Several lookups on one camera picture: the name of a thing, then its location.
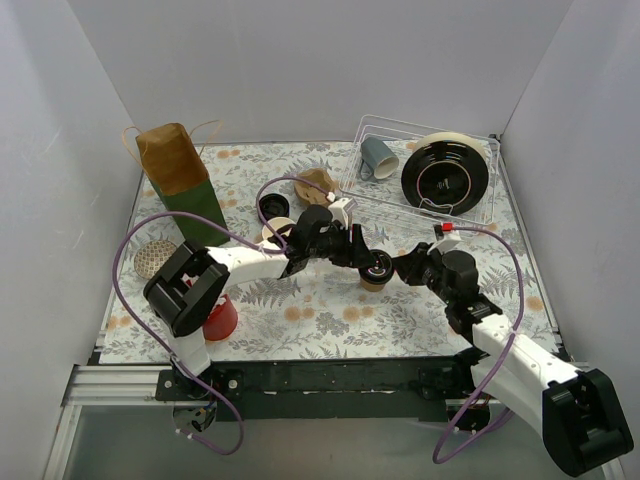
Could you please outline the stack of kraft paper cups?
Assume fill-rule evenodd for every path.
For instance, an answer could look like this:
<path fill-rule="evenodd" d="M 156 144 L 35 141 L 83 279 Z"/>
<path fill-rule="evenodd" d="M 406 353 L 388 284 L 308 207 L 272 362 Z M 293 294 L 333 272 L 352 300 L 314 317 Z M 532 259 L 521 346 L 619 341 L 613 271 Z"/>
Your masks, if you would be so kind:
<path fill-rule="evenodd" d="M 294 226 L 295 221 L 289 217 L 271 218 L 262 228 L 262 244 L 270 248 L 285 246 Z"/>

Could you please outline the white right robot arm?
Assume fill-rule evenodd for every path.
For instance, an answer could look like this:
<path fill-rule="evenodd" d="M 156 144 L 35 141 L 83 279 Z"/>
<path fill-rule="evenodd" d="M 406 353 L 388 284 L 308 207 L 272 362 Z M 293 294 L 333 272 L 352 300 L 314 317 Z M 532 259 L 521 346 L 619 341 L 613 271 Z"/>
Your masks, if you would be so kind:
<path fill-rule="evenodd" d="M 475 259 L 419 244 L 396 257 L 394 268 L 411 286 L 425 286 L 446 305 L 452 329 L 484 353 L 452 373 L 464 397 L 481 392 L 499 400 L 540 435 L 554 463 L 577 477 L 634 448 L 634 440 L 611 379 L 584 371 L 545 350 L 480 290 Z"/>

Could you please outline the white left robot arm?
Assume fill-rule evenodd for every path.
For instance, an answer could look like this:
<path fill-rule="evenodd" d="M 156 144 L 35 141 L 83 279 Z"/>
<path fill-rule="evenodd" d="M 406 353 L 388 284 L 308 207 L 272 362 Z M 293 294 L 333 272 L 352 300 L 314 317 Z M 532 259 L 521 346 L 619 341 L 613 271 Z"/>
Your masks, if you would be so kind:
<path fill-rule="evenodd" d="M 359 224 L 333 207 L 317 205 L 258 244 L 223 248 L 186 240 L 177 248 L 147 282 L 143 296 L 164 323 L 171 361 L 181 372 L 178 387 L 188 398 L 200 400 L 212 390 L 203 326 L 219 297 L 232 286 L 293 276 L 311 259 L 353 269 L 376 263 Z"/>

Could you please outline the black plastic cup lid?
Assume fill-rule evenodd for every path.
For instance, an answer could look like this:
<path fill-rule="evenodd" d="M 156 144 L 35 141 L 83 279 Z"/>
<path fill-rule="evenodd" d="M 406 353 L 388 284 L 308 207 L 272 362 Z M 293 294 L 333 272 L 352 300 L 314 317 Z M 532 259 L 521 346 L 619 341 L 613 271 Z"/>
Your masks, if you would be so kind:
<path fill-rule="evenodd" d="M 369 268 L 359 269 L 359 275 L 389 275 L 392 278 L 395 273 L 392 258 L 386 252 L 379 249 L 374 249 L 371 253 L 375 256 L 375 265 Z"/>

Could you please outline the single kraft paper cup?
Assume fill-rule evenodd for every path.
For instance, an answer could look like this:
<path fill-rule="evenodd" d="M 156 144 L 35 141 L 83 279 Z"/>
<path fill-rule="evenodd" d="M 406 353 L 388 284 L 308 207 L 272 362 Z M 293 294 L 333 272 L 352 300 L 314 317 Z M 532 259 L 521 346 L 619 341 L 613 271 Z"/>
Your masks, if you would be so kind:
<path fill-rule="evenodd" d="M 391 276 L 382 275 L 361 275 L 360 276 L 360 285 L 369 292 L 379 292 L 385 288 L 387 283 L 390 281 Z"/>

